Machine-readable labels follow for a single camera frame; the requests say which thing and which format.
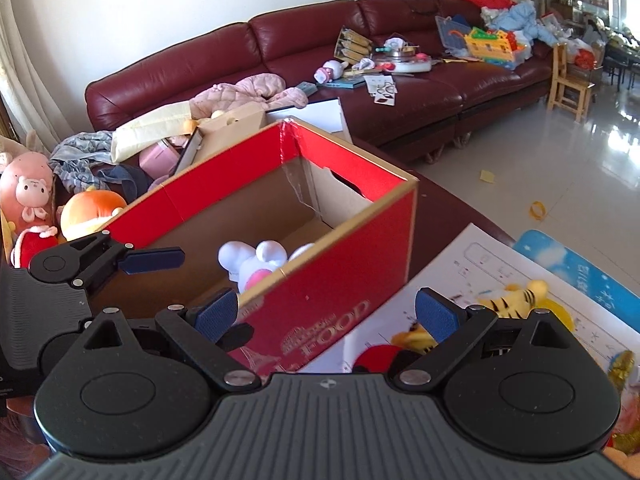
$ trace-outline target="sofa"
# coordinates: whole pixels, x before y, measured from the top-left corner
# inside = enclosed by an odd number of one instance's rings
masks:
[[[482,26],[480,9],[465,0],[336,0],[269,12],[176,44],[92,82],[85,92],[97,130],[113,130],[161,105],[188,100],[215,83],[272,72],[288,86],[313,81],[333,58],[343,25],[383,43],[400,35],[433,57],[443,54],[436,16],[461,14]],[[433,162],[444,144],[462,147],[469,134],[545,96],[551,50],[510,71],[487,63],[438,64],[415,77],[396,76],[394,107],[374,104],[366,88],[321,88],[311,101],[339,97],[353,137],[398,160]]]

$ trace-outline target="sofa leg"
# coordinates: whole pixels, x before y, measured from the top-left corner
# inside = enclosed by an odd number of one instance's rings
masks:
[[[442,150],[444,150],[444,144],[439,148],[437,148],[436,150],[433,150],[431,153],[427,153],[424,156],[424,161],[427,164],[435,164],[440,159],[440,155],[442,155]]]
[[[466,134],[460,135],[459,137],[453,139],[453,145],[459,150],[464,150],[468,145],[470,138],[471,132],[467,132]]]

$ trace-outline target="tiled floor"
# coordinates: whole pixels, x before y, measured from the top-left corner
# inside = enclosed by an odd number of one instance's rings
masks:
[[[640,295],[640,85],[604,85],[585,124],[543,104],[475,132],[464,150],[445,149],[415,169],[514,238],[539,229]],[[495,183],[479,180],[481,170]],[[548,216],[529,215],[542,202]]]

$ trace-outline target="orange plush toy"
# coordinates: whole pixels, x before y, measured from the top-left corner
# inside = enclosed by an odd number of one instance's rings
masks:
[[[98,232],[127,203],[119,194],[107,190],[88,190],[71,197],[62,209],[60,230],[66,241]]]

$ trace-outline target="small wooden chair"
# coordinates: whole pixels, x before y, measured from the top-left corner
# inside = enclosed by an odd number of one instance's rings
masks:
[[[566,45],[558,44],[554,47],[554,72],[551,80],[551,92],[549,93],[548,110],[559,106],[575,114],[576,122],[586,117],[591,103],[591,91],[595,83],[567,75]],[[564,96],[566,88],[572,88],[580,94],[578,102]]]

